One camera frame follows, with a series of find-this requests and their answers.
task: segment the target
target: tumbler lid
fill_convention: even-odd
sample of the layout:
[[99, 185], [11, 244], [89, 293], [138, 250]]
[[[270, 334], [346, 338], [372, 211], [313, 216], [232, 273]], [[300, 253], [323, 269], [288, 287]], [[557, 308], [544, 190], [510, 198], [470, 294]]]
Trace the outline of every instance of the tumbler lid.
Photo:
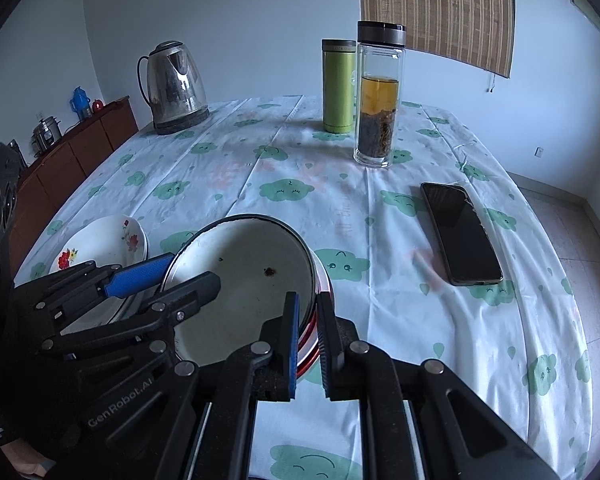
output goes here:
[[355, 52], [355, 40], [322, 40], [323, 52]]
[[383, 46], [404, 48], [407, 33], [404, 26], [385, 22], [358, 22], [358, 41]]

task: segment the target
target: glass tea bottle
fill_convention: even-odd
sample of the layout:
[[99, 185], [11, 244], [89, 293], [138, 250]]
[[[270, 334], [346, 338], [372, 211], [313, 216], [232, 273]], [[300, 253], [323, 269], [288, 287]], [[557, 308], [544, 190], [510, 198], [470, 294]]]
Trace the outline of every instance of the glass tea bottle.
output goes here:
[[353, 158], [372, 168], [391, 165], [406, 33], [402, 25], [358, 22], [356, 145]]

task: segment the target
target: blue thermos jug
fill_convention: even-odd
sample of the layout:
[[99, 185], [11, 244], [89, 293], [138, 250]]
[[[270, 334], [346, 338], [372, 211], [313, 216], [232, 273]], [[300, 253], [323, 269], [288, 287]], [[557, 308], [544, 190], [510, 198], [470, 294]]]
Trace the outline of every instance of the blue thermos jug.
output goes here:
[[91, 107], [89, 106], [91, 99], [87, 97], [85, 91], [79, 86], [74, 90], [74, 98], [69, 102], [71, 103], [71, 110], [78, 114], [81, 121], [84, 121], [93, 115], [91, 113]]

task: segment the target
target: black phone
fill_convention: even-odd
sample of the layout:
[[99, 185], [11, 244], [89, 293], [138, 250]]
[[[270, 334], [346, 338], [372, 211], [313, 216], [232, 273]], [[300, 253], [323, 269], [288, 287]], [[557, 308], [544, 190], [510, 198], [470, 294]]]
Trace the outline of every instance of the black phone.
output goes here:
[[453, 285], [493, 285], [502, 269], [469, 195], [460, 186], [420, 185]]

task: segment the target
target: window blind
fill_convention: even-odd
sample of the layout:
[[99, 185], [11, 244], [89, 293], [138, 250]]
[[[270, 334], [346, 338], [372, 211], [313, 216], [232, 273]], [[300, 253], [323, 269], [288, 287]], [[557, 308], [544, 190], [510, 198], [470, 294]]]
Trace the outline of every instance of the window blind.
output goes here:
[[509, 77], [514, 0], [361, 0], [362, 19], [400, 23], [407, 47]]

